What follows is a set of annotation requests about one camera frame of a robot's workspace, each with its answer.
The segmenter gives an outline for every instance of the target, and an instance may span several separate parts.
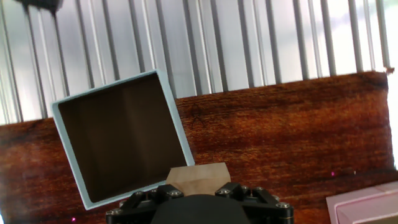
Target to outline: screw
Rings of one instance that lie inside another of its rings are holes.
[[[219,189],[216,191],[217,194],[229,194],[230,192],[228,189]]]
[[[125,203],[126,201],[124,200],[124,201],[121,201],[121,202],[119,202],[119,207],[122,207],[123,206],[123,204]]]
[[[105,213],[105,215],[117,215],[117,214],[120,214],[122,212],[123,212],[123,210],[121,210],[120,208],[115,208],[113,210],[107,211]]]
[[[182,193],[179,190],[172,190],[172,191],[168,192],[167,194],[169,194],[170,196],[179,196]]]
[[[276,207],[278,208],[289,208],[290,205],[286,202],[279,202],[278,204],[276,204]]]
[[[273,195],[273,197],[274,197],[277,201],[279,201],[279,197],[278,197],[278,196]]]

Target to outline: dark object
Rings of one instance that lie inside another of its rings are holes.
[[[293,224],[293,207],[278,202],[262,187],[227,183],[212,195],[183,193],[172,185],[136,192],[120,208],[106,212],[106,223]]]
[[[56,12],[62,5],[62,0],[16,0],[22,2],[23,5],[36,6],[43,9],[48,9],[51,12]]]

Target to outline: beige block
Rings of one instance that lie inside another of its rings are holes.
[[[199,166],[172,168],[166,184],[181,190],[185,196],[195,194],[214,195],[224,184],[231,181],[224,162]]]

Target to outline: metal panel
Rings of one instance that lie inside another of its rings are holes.
[[[264,84],[276,84],[274,60],[272,59],[271,37],[269,33],[269,22],[267,16],[266,2],[263,0],[254,1],[257,20],[257,34],[259,39],[259,50],[261,54],[261,63],[264,73]]]
[[[154,51],[152,49],[152,40],[150,37],[148,14],[145,0],[133,0],[131,1],[131,11],[136,20],[136,30],[139,38],[137,46],[141,46],[141,54],[143,60],[143,66],[145,71],[153,70],[155,66]]]
[[[90,78],[76,1],[64,1],[57,12],[60,45],[71,95],[90,88]]]
[[[282,83],[303,80],[293,2],[272,1]]]
[[[110,29],[120,78],[138,75],[141,69],[129,1],[107,1],[104,7],[109,13]]]
[[[102,1],[80,1],[94,86],[115,81]]]
[[[312,1],[302,0],[298,1],[298,8],[301,13],[301,23],[303,29],[303,47],[305,50],[302,52],[300,49],[300,58],[302,58],[301,54],[305,52],[307,69],[308,69],[308,78],[318,78],[322,74],[320,71],[320,56],[319,56],[319,46],[318,46],[318,37],[316,27],[312,27],[312,22],[315,23],[315,18],[312,17],[310,13],[310,4],[312,6]]]
[[[3,97],[1,106],[7,123],[22,121],[2,1],[0,2],[0,94]]]
[[[228,87],[225,79],[225,70],[223,65],[220,65],[220,62],[223,61],[223,56],[218,51],[221,46],[218,46],[216,36],[216,33],[220,31],[218,29],[217,18],[213,17],[216,9],[212,6],[212,3],[214,5],[212,0],[199,0],[211,90],[213,93],[219,93],[228,90]]]
[[[51,74],[51,65],[48,55],[47,39],[44,34],[42,13],[36,7],[29,7],[30,21],[32,24],[32,34],[37,57],[37,69],[39,70],[43,97],[48,116],[52,116],[51,102],[56,100],[55,87]]]
[[[221,48],[228,90],[249,88],[237,0],[217,0]]]
[[[170,60],[169,76],[175,88],[175,97],[195,96],[197,94],[190,43],[187,32],[187,21],[182,0],[157,1],[160,23],[164,26]]]
[[[336,74],[356,72],[353,35],[347,0],[329,0],[331,36]]]
[[[0,123],[154,68],[180,98],[394,66],[394,1],[3,0]]]
[[[37,70],[32,58],[32,39],[27,14],[21,3],[3,1],[4,21],[9,37],[9,49],[14,67],[17,93],[24,121],[43,117],[42,99],[37,86]]]
[[[210,71],[207,59],[206,45],[205,45],[205,36],[203,34],[203,26],[202,26],[202,12],[200,8],[200,2],[197,0],[188,0],[188,10],[190,16],[190,25],[192,29],[192,41],[191,47],[194,47],[193,56],[195,58],[192,62],[196,61],[197,66],[197,77],[195,79],[195,83],[200,83],[200,86],[197,86],[197,92],[199,94],[209,94],[212,92],[211,84],[210,84]]]
[[[247,42],[245,44],[248,45],[249,55],[246,58],[250,58],[250,69],[251,69],[251,77],[249,78],[249,86],[264,86],[264,69],[262,64],[262,55],[260,53],[260,40],[259,40],[259,30],[258,27],[258,16],[255,10],[255,2],[253,0],[243,1],[244,7],[244,16],[246,22],[246,35]]]
[[[388,0],[384,2],[387,41],[390,56],[391,67],[398,67],[398,2],[396,0]]]

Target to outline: reddish-brown wood surface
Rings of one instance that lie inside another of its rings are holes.
[[[296,223],[329,223],[327,196],[398,180],[384,74],[183,98],[177,106],[197,164],[225,162],[233,181],[291,203]],[[53,119],[0,127],[5,223],[104,223],[116,206],[84,209]]]

